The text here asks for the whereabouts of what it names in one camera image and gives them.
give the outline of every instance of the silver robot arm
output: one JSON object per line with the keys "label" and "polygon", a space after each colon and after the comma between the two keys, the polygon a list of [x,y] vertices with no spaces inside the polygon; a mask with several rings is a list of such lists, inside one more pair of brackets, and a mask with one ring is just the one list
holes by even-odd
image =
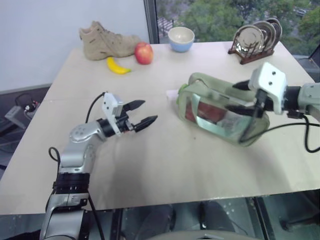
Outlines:
{"label": "silver robot arm", "polygon": [[299,112],[311,115],[320,122],[320,83],[288,86],[286,75],[268,62],[255,69],[250,80],[238,82],[233,87],[256,92],[257,102],[251,107],[230,105],[228,109],[232,112],[252,116],[254,110],[259,108],[258,117],[264,111],[278,115],[284,111]]}
{"label": "silver robot arm", "polygon": [[128,104],[111,93],[103,96],[102,109],[106,119],[80,124],[69,135],[69,143],[61,154],[56,181],[49,197],[40,240],[79,240],[89,234],[87,212],[82,208],[89,200],[89,180],[96,150],[108,137],[127,131],[139,132],[152,124],[157,116],[150,116],[134,125],[127,111],[140,107],[145,101]]}

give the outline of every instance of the wire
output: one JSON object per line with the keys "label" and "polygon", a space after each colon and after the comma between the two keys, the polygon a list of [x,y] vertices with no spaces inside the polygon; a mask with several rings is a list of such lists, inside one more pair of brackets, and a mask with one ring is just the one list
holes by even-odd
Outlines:
{"label": "wire", "polygon": [[235,221],[233,221],[233,220],[231,220],[231,219],[230,219],[230,221],[231,221],[234,225],[236,225],[240,230],[242,230],[242,231],[245,233],[245,235],[247,235],[247,236],[249,235],[248,232],[247,232],[246,230],[244,230],[242,227],[240,227]]}
{"label": "wire", "polygon": [[15,105],[22,107],[22,106],[21,106],[21,103],[19,102],[19,98],[21,98],[22,96],[29,96],[30,99],[31,99],[31,102],[34,101],[34,99],[32,98],[32,96],[31,96],[29,93],[25,92],[25,93],[22,93],[22,94],[18,95],[18,96],[14,99]]}
{"label": "wire", "polygon": [[305,149],[307,150],[307,152],[309,153],[315,153],[317,151],[320,150],[320,147],[318,147],[317,149],[315,150],[310,150],[309,147],[308,147],[308,134],[309,134],[309,126],[313,126],[313,127],[320,127],[319,124],[315,124],[315,123],[309,123],[308,122],[295,122],[295,123],[287,123],[287,124],[283,124],[283,125],[279,125],[279,126],[275,126],[275,127],[272,127],[272,128],[269,128],[267,130],[264,130],[264,131],[261,131],[245,140],[243,140],[243,142],[246,142],[246,141],[250,141],[258,136],[261,136],[262,134],[265,134],[267,132],[270,132],[272,130],[275,130],[275,129],[279,129],[279,128],[283,128],[283,127],[288,127],[288,126],[296,126],[296,125],[305,125],[306,126],[306,129],[305,129],[305,135],[304,135],[304,146],[305,146]]}
{"label": "wire", "polygon": [[92,212],[93,212],[93,216],[94,216],[96,225],[98,226],[100,238],[101,238],[102,240],[105,240],[104,232],[103,232],[103,230],[102,230],[101,223],[100,223],[100,220],[99,220],[99,218],[98,218],[97,211],[96,211],[94,202],[92,201],[92,198],[91,198],[91,196],[90,196],[90,193],[89,193],[89,198],[88,198],[88,199],[89,199],[90,207],[91,207],[91,209],[92,209]]}
{"label": "wire", "polygon": [[303,115],[302,117],[305,120],[304,147],[308,153],[311,153],[311,154],[316,153],[316,152],[320,151],[320,147],[318,147],[314,150],[310,150],[310,148],[308,146],[309,126],[311,125],[311,123],[309,122],[309,119],[305,115]]}
{"label": "wire", "polygon": [[93,102],[91,103],[90,107],[89,107],[89,110],[88,110],[88,113],[86,114],[86,118],[85,118],[85,123],[88,122],[89,120],[89,116],[90,116],[90,113],[91,113],[91,110],[92,110],[92,107],[95,105],[96,101],[98,101],[99,98],[103,97],[105,95],[105,93],[101,93],[100,95],[98,95],[94,100]]}
{"label": "wire", "polygon": [[[52,155],[52,150],[55,152],[56,157],[54,157]],[[54,160],[54,161],[56,161],[58,163],[58,168],[57,168],[57,171],[56,171],[56,177],[58,177],[59,167],[60,167],[60,162],[61,162],[60,153],[59,153],[58,149],[56,149],[53,146],[49,147],[48,153],[49,153],[50,158],[52,158],[52,160]]]}
{"label": "wire", "polygon": [[256,117],[257,117],[257,115],[258,115],[258,110],[259,110],[259,109],[258,109],[257,107],[254,109],[254,112],[253,112],[253,115],[252,115],[252,117],[251,117],[251,119],[250,119],[249,124],[246,126],[246,128],[245,128],[245,130],[243,131],[241,137],[239,138],[239,143],[242,144],[242,143],[247,142],[247,141],[249,141],[249,140],[251,140],[251,139],[253,138],[253,137],[249,137],[249,138],[247,138],[247,139],[244,139],[245,136],[248,135],[249,130],[251,129],[251,126],[253,125],[254,120],[256,119]]}

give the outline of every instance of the black cable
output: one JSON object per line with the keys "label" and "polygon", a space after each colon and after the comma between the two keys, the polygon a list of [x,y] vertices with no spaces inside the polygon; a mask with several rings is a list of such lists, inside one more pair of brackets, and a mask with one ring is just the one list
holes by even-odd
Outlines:
{"label": "black cable", "polygon": [[308,153],[311,153],[311,154],[316,153],[320,151],[320,147],[314,150],[311,150],[308,146],[309,126],[311,125],[311,123],[309,122],[309,119],[305,115],[303,115],[302,117],[305,120],[304,147]]}
{"label": "black cable", "polygon": [[34,99],[32,98],[32,96],[31,96],[29,93],[25,92],[25,93],[20,94],[19,96],[17,96],[17,97],[14,99],[15,105],[22,107],[22,106],[21,106],[21,103],[19,102],[19,98],[21,98],[22,96],[29,96],[30,99],[31,99],[31,102],[34,101]]}
{"label": "black cable", "polygon": [[248,232],[247,232],[246,230],[244,230],[242,227],[240,227],[235,221],[233,221],[233,220],[231,220],[231,219],[230,219],[230,221],[231,221],[234,225],[236,225],[240,230],[242,230],[242,231],[245,233],[245,235],[247,235],[247,236],[249,235]]}
{"label": "black cable", "polygon": [[105,93],[103,92],[103,93],[101,93],[99,96],[97,96],[97,97],[93,100],[93,102],[91,103],[91,105],[90,105],[90,107],[89,107],[88,113],[86,114],[85,123],[88,122],[91,109],[92,109],[92,107],[95,105],[96,101],[98,101],[98,99],[101,98],[101,97],[104,96],[104,95],[105,95]]}
{"label": "black cable", "polygon": [[261,106],[266,102],[267,97],[268,97],[267,92],[265,92],[265,91],[263,91],[261,89],[259,89],[256,92],[256,95],[255,95],[256,102],[254,104],[254,111],[253,111],[253,114],[252,114],[252,117],[250,119],[249,124],[246,126],[245,130],[243,131],[241,137],[238,140],[240,144],[248,141],[248,139],[244,139],[244,138],[248,135],[248,133],[249,133],[249,131],[250,131],[255,119],[258,116],[259,110],[260,110]]}
{"label": "black cable", "polygon": [[[52,155],[52,150],[55,152],[56,158]],[[60,153],[59,153],[58,149],[56,149],[53,146],[49,147],[48,153],[49,153],[50,158],[52,158],[52,160],[54,160],[54,161],[56,161],[58,163],[58,168],[57,168],[57,171],[56,171],[56,176],[58,177],[59,167],[60,167],[60,162],[61,162]]]}
{"label": "black cable", "polygon": [[[54,157],[54,156],[52,155],[52,150],[55,152],[56,157]],[[60,167],[60,162],[61,162],[60,153],[59,153],[58,149],[56,149],[56,148],[53,147],[53,146],[49,147],[48,153],[49,153],[50,158],[52,158],[52,160],[54,160],[54,161],[56,161],[56,162],[58,163],[58,167],[57,167],[57,171],[56,171],[56,178],[58,178],[59,167]],[[53,189],[52,192],[50,193],[50,196],[51,196],[52,194],[54,194],[54,193],[55,193],[55,190]],[[48,198],[48,200],[46,201],[45,211],[47,211],[49,199],[50,199],[50,198]]]}
{"label": "black cable", "polygon": [[89,198],[88,198],[88,199],[89,199],[90,207],[91,207],[91,209],[92,209],[92,213],[93,213],[93,216],[94,216],[96,225],[98,226],[100,238],[101,238],[102,240],[105,240],[104,232],[103,232],[103,230],[102,230],[102,226],[101,226],[100,220],[99,220],[99,218],[98,218],[98,215],[97,215],[97,211],[96,211],[94,202],[93,202],[92,199],[91,199],[90,193],[89,193]]}
{"label": "black cable", "polygon": [[320,127],[319,124],[315,124],[315,123],[306,123],[306,122],[295,122],[295,123],[287,123],[287,124],[282,124],[282,125],[279,125],[279,126],[275,126],[275,127],[272,127],[272,128],[269,128],[267,130],[264,130],[264,131],[261,131],[245,140],[243,140],[243,142],[246,142],[246,141],[250,141],[258,136],[261,136],[262,134],[265,134],[269,131],[272,131],[272,130],[275,130],[275,129],[279,129],[279,128],[283,128],[283,127],[288,127],[288,126],[295,126],[295,125],[306,125],[306,131],[305,131],[305,136],[304,136],[304,146],[306,147],[305,149],[309,152],[309,153],[315,153],[317,151],[320,150],[320,147],[318,147],[317,149],[315,150],[311,150],[309,151],[309,148],[308,147],[308,133],[309,133],[309,126],[313,126],[313,127]]}

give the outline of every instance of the silver plate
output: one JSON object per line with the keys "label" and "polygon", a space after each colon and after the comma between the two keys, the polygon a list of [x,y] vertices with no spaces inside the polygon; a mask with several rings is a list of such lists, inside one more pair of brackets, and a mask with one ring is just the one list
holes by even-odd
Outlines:
{"label": "silver plate", "polygon": [[267,21],[257,21],[255,24],[264,36],[264,51],[271,49],[274,46],[276,40],[276,29],[275,27]]}
{"label": "silver plate", "polygon": [[273,27],[275,28],[275,41],[274,41],[274,44],[273,46],[275,46],[279,40],[281,39],[281,36],[282,36],[282,26],[279,22],[278,19],[276,18],[268,18],[266,20],[267,22],[271,23],[273,25]]}
{"label": "silver plate", "polygon": [[254,25],[245,25],[239,28],[235,34],[237,37],[236,50],[241,54],[255,54],[264,46],[264,35]]}

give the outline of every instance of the white table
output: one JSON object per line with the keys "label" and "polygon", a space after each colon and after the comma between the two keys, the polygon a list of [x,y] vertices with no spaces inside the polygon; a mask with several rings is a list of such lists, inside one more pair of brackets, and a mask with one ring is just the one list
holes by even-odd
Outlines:
{"label": "white table", "polygon": [[[177,117],[167,93],[187,83],[193,72],[236,83],[268,61],[286,73],[289,85],[313,82],[281,43],[274,55],[245,65],[227,54],[231,44],[195,43],[187,53],[153,45],[151,65],[137,64],[134,56],[117,59],[132,68],[125,75],[112,73],[104,60],[89,61],[81,49],[73,50],[2,177],[0,214],[44,213],[57,171],[48,148],[62,151],[71,129],[84,122],[92,100],[107,90],[125,102],[146,100],[130,112],[133,123],[151,115],[158,119],[139,133],[114,136],[101,146],[89,187],[99,210],[320,188],[320,155],[305,151],[302,126],[272,131],[243,148]],[[93,108],[91,120],[104,116],[101,103]],[[271,126],[297,122],[286,115],[269,117]],[[312,128],[312,148],[319,145],[319,133]]]}

